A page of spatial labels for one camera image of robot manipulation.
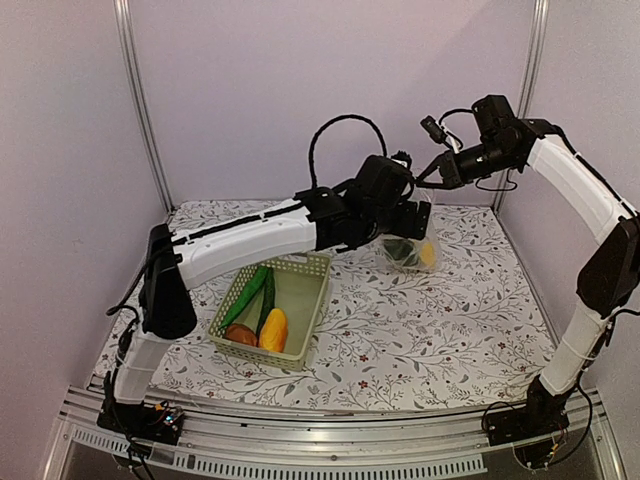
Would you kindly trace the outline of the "green bok choy toy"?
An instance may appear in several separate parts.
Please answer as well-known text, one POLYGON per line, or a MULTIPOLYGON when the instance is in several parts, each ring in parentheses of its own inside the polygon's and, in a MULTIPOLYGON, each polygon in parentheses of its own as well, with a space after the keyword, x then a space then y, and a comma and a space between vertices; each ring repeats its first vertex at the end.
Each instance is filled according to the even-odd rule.
POLYGON ((385 238, 382 251, 390 262, 399 267, 417 267, 422 263, 418 245, 410 239, 385 238))

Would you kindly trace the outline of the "clear pink zip top bag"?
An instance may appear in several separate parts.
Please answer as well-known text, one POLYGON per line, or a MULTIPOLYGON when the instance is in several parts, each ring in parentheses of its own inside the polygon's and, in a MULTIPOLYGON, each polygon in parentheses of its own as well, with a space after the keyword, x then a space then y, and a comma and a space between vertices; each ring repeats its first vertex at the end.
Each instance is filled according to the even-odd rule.
POLYGON ((428 214, 425 236, 422 240, 382 235, 377 240, 377 246, 386 266, 404 272, 434 273, 441 260, 441 248, 432 212, 428 214))

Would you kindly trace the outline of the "yellow lemon toy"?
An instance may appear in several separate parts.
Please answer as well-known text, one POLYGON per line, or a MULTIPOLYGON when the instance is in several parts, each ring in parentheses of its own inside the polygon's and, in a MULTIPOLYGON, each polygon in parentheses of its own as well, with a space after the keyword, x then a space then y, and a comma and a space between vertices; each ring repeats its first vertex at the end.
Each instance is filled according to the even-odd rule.
POLYGON ((419 258, 422 264, 428 268, 434 268, 437 263, 437 253, 432 243, 426 242, 420 252, 419 258))

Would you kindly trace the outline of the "dark green round fruit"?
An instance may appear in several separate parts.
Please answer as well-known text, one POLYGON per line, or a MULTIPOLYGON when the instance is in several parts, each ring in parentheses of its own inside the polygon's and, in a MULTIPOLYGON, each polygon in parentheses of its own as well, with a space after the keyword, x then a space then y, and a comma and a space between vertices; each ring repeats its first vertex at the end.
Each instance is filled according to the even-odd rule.
POLYGON ((405 267, 413 267, 421 263, 418 248, 413 241, 402 239, 399 242, 397 261, 405 267))

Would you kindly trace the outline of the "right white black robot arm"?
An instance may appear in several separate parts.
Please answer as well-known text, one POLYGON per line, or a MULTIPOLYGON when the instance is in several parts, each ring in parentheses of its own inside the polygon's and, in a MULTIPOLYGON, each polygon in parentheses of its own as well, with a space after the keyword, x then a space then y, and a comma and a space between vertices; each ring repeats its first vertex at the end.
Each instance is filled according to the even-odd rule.
POLYGON ((482 127, 478 145, 440 154, 416 183, 454 190, 507 169, 530 169, 545 180, 579 217, 593 245, 577 276, 571 320, 517 415, 521 432, 537 436, 564 410, 639 284, 639 213, 588 165, 559 126, 542 119, 482 127))

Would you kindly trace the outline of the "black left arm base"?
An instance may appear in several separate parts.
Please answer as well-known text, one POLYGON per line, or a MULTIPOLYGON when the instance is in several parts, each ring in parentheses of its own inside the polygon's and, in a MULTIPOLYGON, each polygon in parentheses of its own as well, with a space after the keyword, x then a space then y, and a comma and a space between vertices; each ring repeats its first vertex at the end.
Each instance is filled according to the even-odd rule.
POLYGON ((167 402, 156 405, 133 405, 105 400, 97 419, 97 426, 129 439, 177 445, 184 424, 184 410, 169 406, 167 402))

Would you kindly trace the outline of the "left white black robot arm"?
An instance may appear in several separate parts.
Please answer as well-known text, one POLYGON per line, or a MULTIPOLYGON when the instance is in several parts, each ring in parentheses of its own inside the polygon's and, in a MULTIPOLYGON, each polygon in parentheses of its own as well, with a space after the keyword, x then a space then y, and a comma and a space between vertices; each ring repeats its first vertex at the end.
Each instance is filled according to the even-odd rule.
POLYGON ((414 188, 404 164, 371 155, 355 177, 338 186, 313 185, 258 213, 200 230, 154 227, 130 288, 138 295, 141 318, 111 377, 111 419, 128 434, 148 426, 148 412, 139 403, 169 346, 197 324, 192 289, 283 255, 356 250, 382 234, 421 240, 431 206, 412 199, 414 188))

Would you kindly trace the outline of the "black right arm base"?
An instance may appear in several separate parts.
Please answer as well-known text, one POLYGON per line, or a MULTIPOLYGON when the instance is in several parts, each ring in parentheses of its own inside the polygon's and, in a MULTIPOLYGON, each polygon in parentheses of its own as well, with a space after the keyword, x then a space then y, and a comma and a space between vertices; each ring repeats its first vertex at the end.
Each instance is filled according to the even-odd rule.
POLYGON ((481 428, 491 446, 548 435, 568 427, 568 416, 562 410, 535 416, 525 406, 515 407, 504 401, 490 404, 481 417, 481 428))

